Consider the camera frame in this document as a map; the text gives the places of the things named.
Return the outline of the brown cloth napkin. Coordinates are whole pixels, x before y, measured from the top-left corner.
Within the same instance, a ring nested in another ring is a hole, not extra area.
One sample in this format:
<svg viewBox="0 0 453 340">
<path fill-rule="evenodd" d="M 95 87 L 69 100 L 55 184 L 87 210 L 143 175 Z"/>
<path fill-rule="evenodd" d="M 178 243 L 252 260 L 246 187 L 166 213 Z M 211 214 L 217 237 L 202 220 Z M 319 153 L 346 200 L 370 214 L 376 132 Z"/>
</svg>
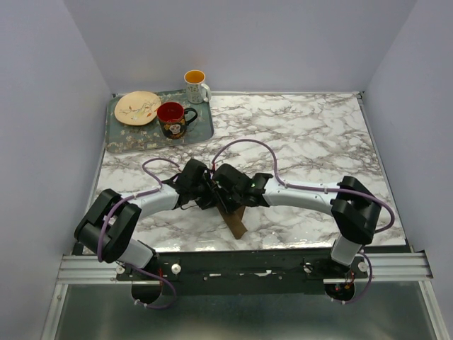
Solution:
<svg viewBox="0 0 453 340">
<path fill-rule="evenodd" d="M 246 207 L 241 206 L 233 213 L 227 213 L 220 203 L 217 204 L 217 209 L 226 223 L 227 227 L 233 234 L 235 239 L 241 239 L 242 236 L 248 231 L 242 222 L 243 214 Z"/>
</svg>

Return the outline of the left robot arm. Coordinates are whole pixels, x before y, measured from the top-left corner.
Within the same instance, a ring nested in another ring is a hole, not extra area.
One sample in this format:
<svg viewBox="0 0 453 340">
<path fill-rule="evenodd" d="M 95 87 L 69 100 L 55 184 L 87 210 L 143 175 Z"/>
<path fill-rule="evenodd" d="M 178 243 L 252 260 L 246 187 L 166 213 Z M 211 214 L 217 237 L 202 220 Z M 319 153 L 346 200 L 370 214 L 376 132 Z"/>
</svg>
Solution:
<svg viewBox="0 0 453 340">
<path fill-rule="evenodd" d="M 132 238 L 140 219 L 181 208 L 195 202 L 200 208 L 215 205 L 210 170 L 201 161 L 190 159 L 173 177 L 158 181 L 158 186 L 140 193 L 120 194 L 105 189 L 94 200 L 74 237 L 96 253 L 100 262 L 123 262 L 132 266 L 142 280 L 156 274 L 156 252 Z"/>
</svg>

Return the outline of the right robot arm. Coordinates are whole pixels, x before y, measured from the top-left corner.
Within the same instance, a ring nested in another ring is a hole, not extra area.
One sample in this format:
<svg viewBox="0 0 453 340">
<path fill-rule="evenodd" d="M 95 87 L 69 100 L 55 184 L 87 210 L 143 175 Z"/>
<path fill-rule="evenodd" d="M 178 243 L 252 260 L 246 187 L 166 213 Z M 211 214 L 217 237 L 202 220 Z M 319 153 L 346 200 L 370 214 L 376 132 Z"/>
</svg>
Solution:
<svg viewBox="0 0 453 340">
<path fill-rule="evenodd" d="M 340 236 L 326 259 L 327 272 L 336 278 L 350 271 L 358 251 L 372 243 L 381 206 L 356 178 L 345 176 L 339 183 L 283 184 L 276 176 L 257 173 L 248 177 L 229 164 L 212 176 L 227 208 L 237 206 L 290 206 L 330 215 Z"/>
</svg>

